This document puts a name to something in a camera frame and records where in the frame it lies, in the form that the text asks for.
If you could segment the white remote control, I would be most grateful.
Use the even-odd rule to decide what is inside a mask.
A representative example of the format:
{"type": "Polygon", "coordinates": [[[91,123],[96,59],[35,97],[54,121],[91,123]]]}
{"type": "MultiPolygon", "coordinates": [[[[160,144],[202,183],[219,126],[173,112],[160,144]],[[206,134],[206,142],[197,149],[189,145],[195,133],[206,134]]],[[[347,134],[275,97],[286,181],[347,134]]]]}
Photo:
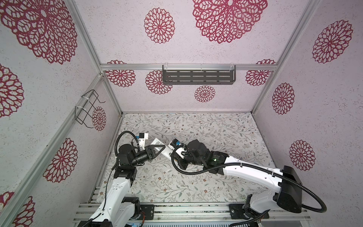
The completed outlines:
{"type": "Polygon", "coordinates": [[[171,154],[173,152],[173,147],[171,145],[165,145],[158,138],[155,138],[152,141],[151,145],[156,145],[155,150],[157,151],[157,153],[159,154],[159,156],[162,155],[165,158],[167,158],[169,161],[172,160],[171,154]]]}

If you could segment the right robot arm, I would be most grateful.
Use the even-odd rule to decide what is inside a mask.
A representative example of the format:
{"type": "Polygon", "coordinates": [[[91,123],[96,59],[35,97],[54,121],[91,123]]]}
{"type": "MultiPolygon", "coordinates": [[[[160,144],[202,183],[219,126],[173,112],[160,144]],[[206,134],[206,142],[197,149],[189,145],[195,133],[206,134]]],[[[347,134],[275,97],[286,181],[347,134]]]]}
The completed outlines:
{"type": "Polygon", "coordinates": [[[174,139],[168,147],[172,150],[170,157],[179,172],[188,165],[201,166],[204,173],[241,178],[267,188],[258,195],[249,195],[244,209],[246,213],[263,213],[280,207],[291,213],[302,212],[302,190],[279,177],[281,174],[290,180],[300,180],[290,167],[284,169],[263,167],[234,158],[227,153],[211,151],[203,143],[193,140],[187,145],[174,139]]]}

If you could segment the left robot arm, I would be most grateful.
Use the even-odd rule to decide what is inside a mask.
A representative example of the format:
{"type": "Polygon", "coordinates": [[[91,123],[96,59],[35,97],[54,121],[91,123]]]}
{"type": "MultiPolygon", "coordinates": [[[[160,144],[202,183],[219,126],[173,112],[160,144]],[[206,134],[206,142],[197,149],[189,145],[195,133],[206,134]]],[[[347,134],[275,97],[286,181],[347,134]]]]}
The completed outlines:
{"type": "Polygon", "coordinates": [[[152,219],[142,210],[138,197],[128,197],[136,179],[137,166],[156,158],[165,145],[149,145],[138,150],[133,144],[124,144],[116,150],[116,164],[112,183],[106,186],[105,199],[89,220],[81,221],[79,227],[128,227],[132,220],[152,219]]]}

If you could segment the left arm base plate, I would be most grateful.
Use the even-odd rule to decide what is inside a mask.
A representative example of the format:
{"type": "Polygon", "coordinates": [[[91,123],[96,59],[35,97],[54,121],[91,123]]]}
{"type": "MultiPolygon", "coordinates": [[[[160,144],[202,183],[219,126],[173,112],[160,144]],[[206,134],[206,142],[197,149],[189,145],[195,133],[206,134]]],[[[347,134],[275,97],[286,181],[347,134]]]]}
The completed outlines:
{"type": "Polygon", "coordinates": [[[155,213],[154,204],[139,204],[135,205],[135,213],[131,217],[131,220],[153,220],[155,213]]]}

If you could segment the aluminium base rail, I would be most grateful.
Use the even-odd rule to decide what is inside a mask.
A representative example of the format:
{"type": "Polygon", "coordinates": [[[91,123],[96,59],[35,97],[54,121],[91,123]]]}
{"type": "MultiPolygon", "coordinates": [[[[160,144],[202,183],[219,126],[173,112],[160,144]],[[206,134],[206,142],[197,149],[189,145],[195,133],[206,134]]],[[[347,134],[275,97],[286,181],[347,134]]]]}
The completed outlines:
{"type": "MultiPolygon", "coordinates": [[[[196,203],[165,203],[144,202],[141,206],[153,205],[145,209],[147,219],[144,226],[208,226],[227,227],[231,223],[242,222],[236,219],[235,213],[225,202],[196,202],[196,203]]],[[[313,227],[314,224],[306,210],[295,214],[282,209],[271,210],[264,217],[260,227],[313,227]]]]}

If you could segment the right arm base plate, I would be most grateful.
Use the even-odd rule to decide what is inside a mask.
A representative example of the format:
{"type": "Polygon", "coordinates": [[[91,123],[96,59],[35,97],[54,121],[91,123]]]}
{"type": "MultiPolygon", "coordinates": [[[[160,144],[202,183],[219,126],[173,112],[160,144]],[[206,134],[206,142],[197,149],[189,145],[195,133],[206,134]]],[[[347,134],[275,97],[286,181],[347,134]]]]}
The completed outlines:
{"type": "Polygon", "coordinates": [[[245,208],[244,203],[231,203],[228,205],[231,219],[249,220],[256,218],[260,213],[253,211],[251,208],[245,208]]]}

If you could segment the dark grey wall shelf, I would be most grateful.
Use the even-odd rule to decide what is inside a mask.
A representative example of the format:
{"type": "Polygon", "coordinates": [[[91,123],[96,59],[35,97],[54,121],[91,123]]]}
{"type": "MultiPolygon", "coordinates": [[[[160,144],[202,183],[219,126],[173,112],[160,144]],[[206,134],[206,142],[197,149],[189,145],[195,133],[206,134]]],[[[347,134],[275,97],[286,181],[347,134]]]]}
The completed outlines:
{"type": "Polygon", "coordinates": [[[232,85],[236,81],[236,69],[228,70],[170,70],[162,66],[162,82],[165,85],[232,85]]]}

